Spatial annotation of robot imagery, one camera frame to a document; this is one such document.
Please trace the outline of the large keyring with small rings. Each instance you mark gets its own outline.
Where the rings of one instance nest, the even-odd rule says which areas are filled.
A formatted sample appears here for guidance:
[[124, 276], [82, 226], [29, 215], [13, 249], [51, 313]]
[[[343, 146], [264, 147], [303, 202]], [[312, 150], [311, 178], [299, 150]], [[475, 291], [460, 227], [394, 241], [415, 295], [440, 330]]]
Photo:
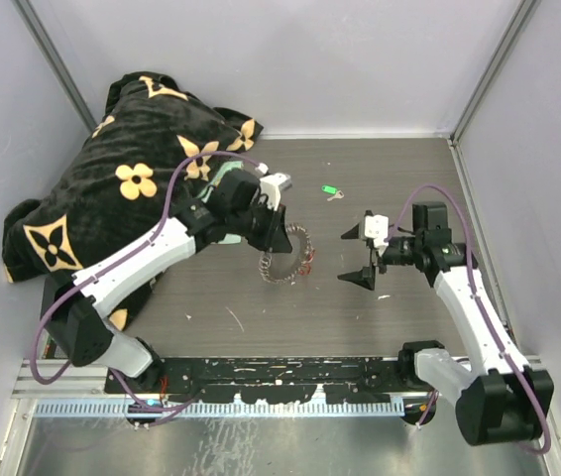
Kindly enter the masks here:
[[301, 277], [297, 273], [300, 258], [310, 250], [315, 251], [311, 235], [303, 225], [292, 222], [285, 228], [293, 251], [288, 255], [263, 253], [258, 263], [263, 281], [273, 285], [292, 283]]

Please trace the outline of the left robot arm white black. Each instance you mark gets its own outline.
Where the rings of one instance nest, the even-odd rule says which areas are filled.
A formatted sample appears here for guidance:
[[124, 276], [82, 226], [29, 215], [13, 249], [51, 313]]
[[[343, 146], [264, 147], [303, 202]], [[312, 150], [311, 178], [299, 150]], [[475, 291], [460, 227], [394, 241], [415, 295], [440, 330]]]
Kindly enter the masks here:
[[290, 186], [287, 174], [257, 177], [233, 169], [205, 197], [170, 202], [165, 218], [113, 255], [73, 274], [53, 274], [48, 334], [73, 366], [100, 364], [126, 376], [138, 392], [152, 392], [165, 372], [160, 357], [142, 339], [120, 331], [110, 315], [150, 279], [227, 235], [261, 252], [290, 253], [281, 202]]

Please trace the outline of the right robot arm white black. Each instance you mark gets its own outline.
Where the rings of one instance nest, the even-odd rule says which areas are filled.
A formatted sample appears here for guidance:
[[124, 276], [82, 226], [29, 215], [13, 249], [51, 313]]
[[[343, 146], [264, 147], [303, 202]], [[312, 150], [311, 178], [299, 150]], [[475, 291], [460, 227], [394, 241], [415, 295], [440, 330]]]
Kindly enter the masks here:
[[369, 262], [359, 271], [339, 275], [339, 280], [373, 290], [377, 275], [390, 267], [419, 271], [452, 317], [466, 360], [459, 362], [436, 340], [406, 342], [395, 364], [399, 381], [409, 390], [429, 386], [443, 396], [472, 446], [541, 440], [541, 448], [547, 450], [552, 378], [530, 365], [505, 330], [470, 244], [452, 238], [446, 204], [416, 202], [411, 218], [411, 230], [394, 235], [386, 216], [366, 211], [341, 237], [363, 241]]

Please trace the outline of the red key tags bunch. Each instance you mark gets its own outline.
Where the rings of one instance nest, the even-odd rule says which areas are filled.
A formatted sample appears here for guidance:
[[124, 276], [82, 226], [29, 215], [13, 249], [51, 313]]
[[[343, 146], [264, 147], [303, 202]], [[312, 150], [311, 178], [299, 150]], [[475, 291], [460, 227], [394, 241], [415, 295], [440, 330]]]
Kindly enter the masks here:
[[311, 273], [314, 255], [315, 251], [310, 250], [300, 258], [299, 266], [297, 268], [297, 273], [300, 276], [308, 276]]

